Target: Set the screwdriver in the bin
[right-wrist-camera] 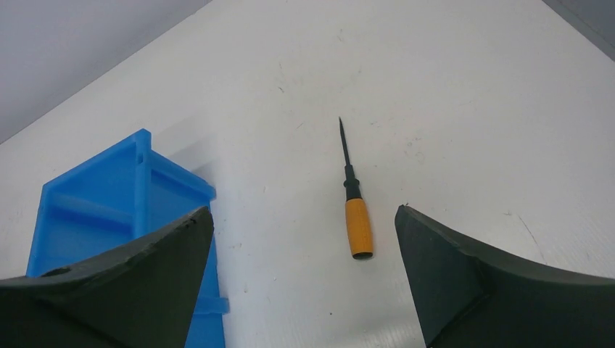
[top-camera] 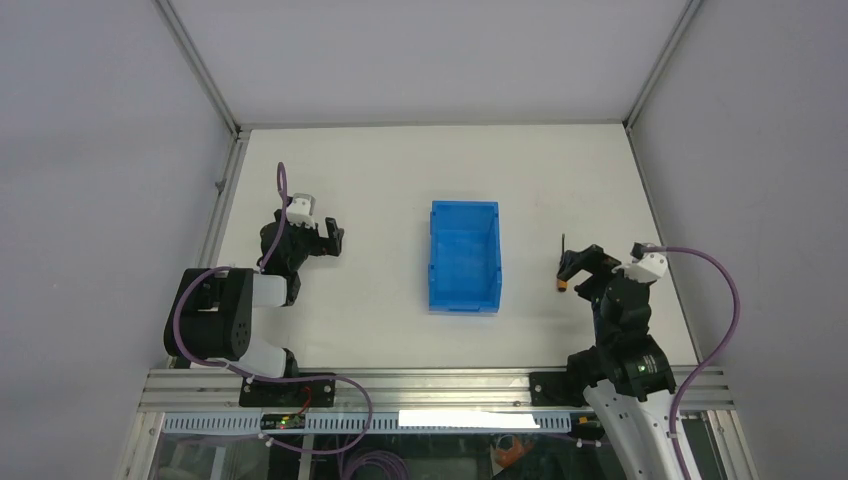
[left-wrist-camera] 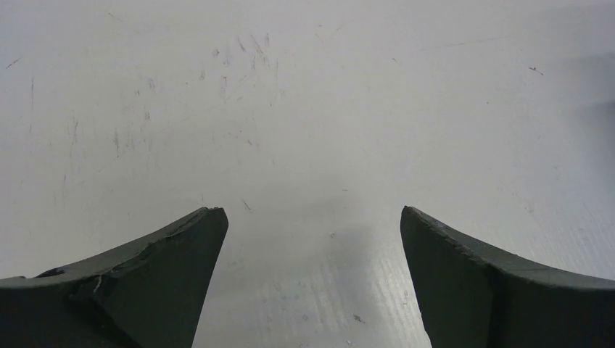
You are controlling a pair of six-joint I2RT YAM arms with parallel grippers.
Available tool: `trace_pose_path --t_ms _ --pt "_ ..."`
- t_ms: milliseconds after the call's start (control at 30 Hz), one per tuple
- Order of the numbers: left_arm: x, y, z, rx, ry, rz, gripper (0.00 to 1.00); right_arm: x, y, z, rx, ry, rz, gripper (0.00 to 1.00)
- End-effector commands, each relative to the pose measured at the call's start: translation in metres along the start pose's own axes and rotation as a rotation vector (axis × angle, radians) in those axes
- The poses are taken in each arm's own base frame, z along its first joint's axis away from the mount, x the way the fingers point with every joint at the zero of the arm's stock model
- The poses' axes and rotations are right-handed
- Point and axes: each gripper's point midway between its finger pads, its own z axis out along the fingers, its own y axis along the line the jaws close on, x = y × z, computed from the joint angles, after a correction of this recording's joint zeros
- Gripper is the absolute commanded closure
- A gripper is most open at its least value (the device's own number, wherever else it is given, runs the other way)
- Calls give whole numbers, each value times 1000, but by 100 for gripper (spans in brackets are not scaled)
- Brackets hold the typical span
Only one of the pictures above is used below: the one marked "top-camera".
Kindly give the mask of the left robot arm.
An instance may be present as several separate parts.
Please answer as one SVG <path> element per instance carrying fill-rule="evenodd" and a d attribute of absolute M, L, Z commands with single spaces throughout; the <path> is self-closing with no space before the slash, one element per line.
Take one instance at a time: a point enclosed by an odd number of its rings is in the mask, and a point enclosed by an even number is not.
<path fill-rule="evenodd" d="M 294 305 L 306 260 L 341 255 L 344 230 L 332 217 L 324 223 L 322 235 L 313 218 L 289 219 L 277 210 L 260 229 L 254 267 L 185 270 L 164 328 L 168 354 L 263 381 L 262 392 L 275 405 L 294 403 L 301 392 L 294 353 L 254 333 L 253 313 Z"/>

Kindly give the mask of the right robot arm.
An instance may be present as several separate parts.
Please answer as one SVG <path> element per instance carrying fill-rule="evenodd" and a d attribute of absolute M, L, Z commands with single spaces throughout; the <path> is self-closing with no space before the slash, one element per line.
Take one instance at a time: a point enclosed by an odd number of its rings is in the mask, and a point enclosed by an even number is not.
<path fill-rule="evenodd" d="M 595 342 L 569 356 L 564 390 L 599 418 L 630 479 L 697 479 L 700 474 L 678 416 L 672 366 L 649 333 L 650 288 L 668 271 L 666 258 L 637 244 L 623 263 L 602 247 L 562 253 L 557 278 L 590 303 Z"/>

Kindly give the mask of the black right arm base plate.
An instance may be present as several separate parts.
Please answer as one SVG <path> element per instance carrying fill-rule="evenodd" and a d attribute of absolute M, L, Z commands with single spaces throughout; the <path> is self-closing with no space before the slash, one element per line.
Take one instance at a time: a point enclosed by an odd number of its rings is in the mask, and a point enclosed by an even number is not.
<path fill-rule="evenodd" d="M 528 375 L 531 404 L 534 407 L 587 407 L 583 391 L 588 383 L 568 371 L 535 371 Z"/>

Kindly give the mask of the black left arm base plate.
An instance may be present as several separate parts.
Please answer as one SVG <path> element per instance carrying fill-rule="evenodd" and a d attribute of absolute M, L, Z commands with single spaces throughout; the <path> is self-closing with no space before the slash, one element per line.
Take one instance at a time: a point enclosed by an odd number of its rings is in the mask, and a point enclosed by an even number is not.
<path fill-rule="evenodd" d="M 238 405 L 243 408 L 329 408 L 335 403 L 334 379 L 307 377 L 304 382 L 242 382 Z"/>

